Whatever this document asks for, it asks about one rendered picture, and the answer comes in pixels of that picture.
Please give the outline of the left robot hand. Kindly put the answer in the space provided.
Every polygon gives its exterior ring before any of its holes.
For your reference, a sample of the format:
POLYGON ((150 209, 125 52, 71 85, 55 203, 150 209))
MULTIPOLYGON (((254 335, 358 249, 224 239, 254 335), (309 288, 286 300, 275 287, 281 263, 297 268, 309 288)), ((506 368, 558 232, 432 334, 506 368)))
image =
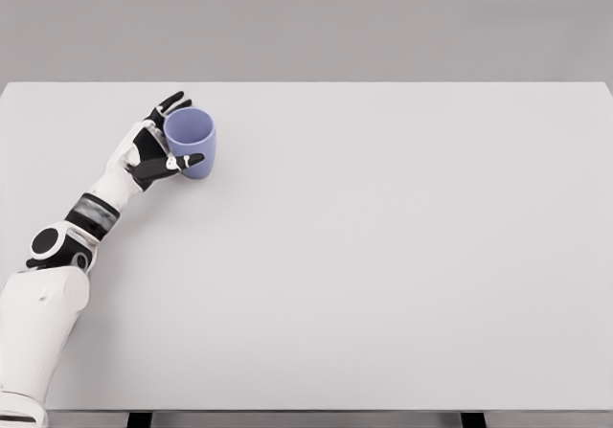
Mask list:
POLYGON ((206 160, 203 153, 174 155, 163 130, 171 114, 192 106, 192 100, 186 99, 183 91, 157 103, 143 120, 130 128, 111 154, 107 165, 125 176, 127 182, 141 192, 157 180, 203 163, 206 160))

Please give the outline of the lavender blue cup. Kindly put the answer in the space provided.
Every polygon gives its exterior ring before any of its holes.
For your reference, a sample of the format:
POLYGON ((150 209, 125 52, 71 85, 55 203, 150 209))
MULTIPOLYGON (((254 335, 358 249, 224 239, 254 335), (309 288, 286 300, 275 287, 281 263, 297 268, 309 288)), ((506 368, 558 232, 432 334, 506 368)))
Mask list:
POLYGON ((204 179, 216 157, 216 125, 212 117, 196 107, 178 109, 168 115, 163 131, 174 156, 201 153, 202 162, 183 171, 191 179, 204 179))

